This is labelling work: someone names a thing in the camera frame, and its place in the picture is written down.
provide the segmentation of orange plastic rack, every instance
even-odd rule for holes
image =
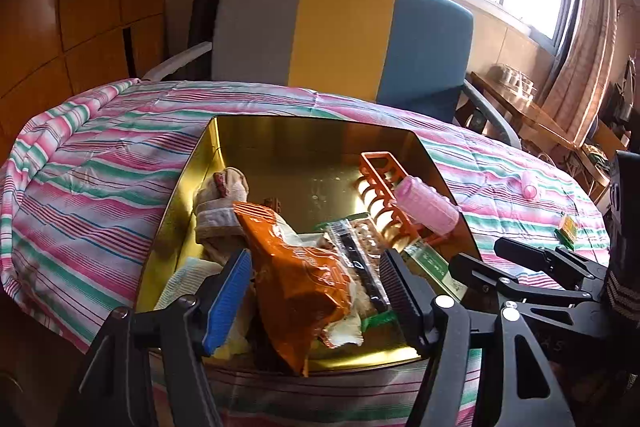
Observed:
[[[371,160],[384,160],[384,163],[380,167],[374,167]],[[395,156],[389,152],[382,151],[361,153],[360,174],[362,176],[356,180],[355,187],[362,201],[366,203],[365,197],[368,192],[371,190],[375,192],[375,197],[367,205],[367,212],[371,213],[371,209],[377,201],[382,201],[383,203],[382,208],[375,216],[372,216],[376,226],[383,214],[391,212],[391,220],[380,232],[388,239],[392,248],[403,239],[409,239],[409,242],[411,242],[422,237],[431,246],[435,246],[446,239],[431,233],[430,230],[420,224],[414,225],[409,216],[396,206],[396,198],[392,189],[408,174]],[[361,191],[360,188],[363,181],[366,181],[368,186]]]

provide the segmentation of gray yellow blue chair cushion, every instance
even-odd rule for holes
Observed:
[[[472,33],[471,13],[450,0],[220,0],[211,76],[452,121]]]

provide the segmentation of small green box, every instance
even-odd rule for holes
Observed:
[[[449,274],[449,263],[421,239],[417,239],[401,252],[409,270],[427,279],[437,295],[449,295],[457,301],[465,296],[466,286]]]

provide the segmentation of orange snack bag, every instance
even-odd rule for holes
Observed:
[[[293,371],[307,376],[312,341],[349,314],[349,275],[337,254],[284,243],[270,208],[235,201],[234,211],[251,249],[264,329]]]

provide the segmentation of pink hair roller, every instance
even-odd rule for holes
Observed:
[[[460,219],[460,211],[449,198],[422,183],[420,178],[405,177],[395,188],[394,197],[400,210],[438,235],[447,235]]]
[[[520,184],[522,185],[522,197],[532,201],[537,199],[540,190],[538,189],[538,178],[531,171],[524,171],[520,175]]]

